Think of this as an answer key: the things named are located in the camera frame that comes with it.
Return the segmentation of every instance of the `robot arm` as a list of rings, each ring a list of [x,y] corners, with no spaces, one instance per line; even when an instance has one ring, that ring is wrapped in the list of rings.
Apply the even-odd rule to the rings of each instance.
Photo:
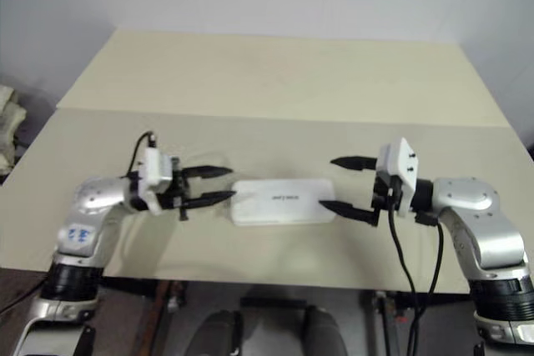
[[[378,159],[348,157],[332,163],[356,170],[376,169],[374,210],[337,201],[321,204],[343,217],[375,226],[380,211],[393,198],[399,215],[411,211],[418,223],[443,223],[469,282],[479,334],[488,343],[534,345],[534,288],[525,247],[502,213],[496,190],[476,178],[417,179],[418,160],[404,138],[385,145]]]
[[[152,133],[144,136],[149,145],[138,172],[129,168],[124,177],[92,178],[76,190],[58,233],[52,265],[40,294],[33,299],[14,356],[91,354],[94,330],[84,323],[97,308],[98,285],[127,215],[142,210],[157,215],[164,209],[178,208],[184,220],[188,209],[210,206],[234,194],[219,191],[191,198],[189,178],[213,178],[232,170],[181,168],[178,158],[157,149]]]
[[[475,178],[434,182],[431,213],[451,233],[476,306],[481,336],[534,345],[534,288],[523,239],[500,210],[498,193]]]

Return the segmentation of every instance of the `white rectangular box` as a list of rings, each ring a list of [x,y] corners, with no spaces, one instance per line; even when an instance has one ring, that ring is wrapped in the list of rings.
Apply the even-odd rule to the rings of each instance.
[[[260,179],[232,187],[231,216],[236,225],[328,223],[335,214],[319,204],[335,200],[329,179]]]

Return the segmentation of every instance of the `dark floor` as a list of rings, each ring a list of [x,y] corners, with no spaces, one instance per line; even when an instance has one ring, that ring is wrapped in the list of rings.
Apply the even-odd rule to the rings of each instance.
[[[0,308],[31,288],[43,275],[0,269]],[[142,296],[103,288],[97,316],[94,355],[135,355],[139,333],[152,302]],[[361,291],[331,288],[253,286],[231,283],[191,283],[187,305],[164,319],[159,352],[163,356],[184,354],[195,329],[212,312],[238,309],[244,296],[304,299],[332,313],[340,325],[350,356],[385,355],[380,315]],[[10,355],[22,328],[29,302],[0,319],[0,356]],[[299,331],[302,312],[265,308],[242,309],[244,314],[244,355],[300,356]],[[420,356],[471,355],[479,341],[470,302],[429,308],[421,324]],[[409,323],[397,324],[401,354],[405,353]]]
[[[0,268],[0,308],[41,280],[42,273]],[[129,356],[138,342],[139,324],[149,301],[112,289],[101,290],[101,304],[91,325],[97,329],[94,356]],[[0,318],[0,356],[13,351],[30,301],[21,303]]]

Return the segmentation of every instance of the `beige tabletop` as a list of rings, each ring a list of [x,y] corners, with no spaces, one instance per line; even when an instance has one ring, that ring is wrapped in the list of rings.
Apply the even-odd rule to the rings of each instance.
[[[361,208],[370,206],[374,174],[329,161],[375,156],[404,136],[423,178],[492,183],[534,254],[531,160],[457,47],[118,32],[2,188],[1,265],[47,269],[76,186],[123,174],[146,129],[184,165],[235,171],[193,181],[196,193],[243,178],[329,178],[339,200]],[[399,218],[398,231],[425,291],[436,232],[412,217]],[[383,219],[378,228],[343,218],[243,228],[229,221],[227,203],[192,211],[188,222],[176,212],[127,218],[106,274],[408,289]],[[467,289],[447,234],[437,290]]]
[[[117,31],[58,105],[507,127],[456,45]]]

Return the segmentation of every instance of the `black cable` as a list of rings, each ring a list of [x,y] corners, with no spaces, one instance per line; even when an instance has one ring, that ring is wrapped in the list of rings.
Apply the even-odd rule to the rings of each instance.
[[[432,277],[431,287],[429,288],[428,294],[426,295],[425,303],[421,306],[419,313],[414,317],[414,320],[411,322],[411,326],[410,326],[410,337],[408,338],[408,343],[410,343],[410,341],[413,340],[413,345],[412,345],[413,356],[416,356],[417,354],[417,344],[419,342],[419,321],[421,320],[422,315],[425,313],[426,308],[428,308],[430,297],[436,290],[437,280],[440,275],[441,260],[443,259],[443,243],[444,243],[443,227],[438,223],[436,225],[436,228],[437,228],[437,233],[438,233],[438,248],[437,248],[436,266],[434,267],[434,275]]]
[[[135,159],[137,158],[137,151],[139,150],[139,146],[141,145],[141,142],[143,141],[143,139],[147,138],[148,140],[150,140],[150,137],[154,135],[154,133],[152,131],[147,131],[146,133],[143,133],[139,139],[137,140],[137,142],[135,143],[135,148],[133,148],[133,154],[132,154],[132,160],[130,160],[130,164],[128,166],[128,171],[126,172],[126,176],[128,176],[128,174],[130,174],[132,172],[132,169],[134,168],[134,164],[135,164]]]
[[[26,293],[23,293],[21,296],[14,299],[11,303],[8,303],[8,305],[4,306],[3,308],[0,308],[0,317],[2,317],[2,315],[6,313],[8,310],[11,310],[12,308],[20,304],[23,300],[26,300],[27,298],[32,296],[32,294],[34,294],[39,288],[43,286],[45,280],[46,280],[46,277],[41,279],[38,283],[36,283],[33,287],[31,287]]]
[[[417,318],[417,316],[419,315],[419,301],[417,300],[416,286],[414,285],[413,279],[411,279],[410,271],[406,267],[406,262],[404,260],[404,253],[402,252],[401,242],[399,241],[399,237],[397,236],[397,232],[395,229],[395,202],[393,201],[392,198],[390,198],[388,201],[387,217],[388,217],[388,222],[390,224],[391,237],[393,238],[393,242],[395,243],[395,248],[397,249],[397,254],[399,256],[400,265],[402,267],[402,270],[404,271],[406,278],[408,278],[408,283],[410,284],[410,292],[411,292],[411,297],[412,297],[412,301],[414,304],[415,318]],[[411,341],[408,340],[408,349],[406,351],[406,356],[411,356],[411,350],[412,350]]]

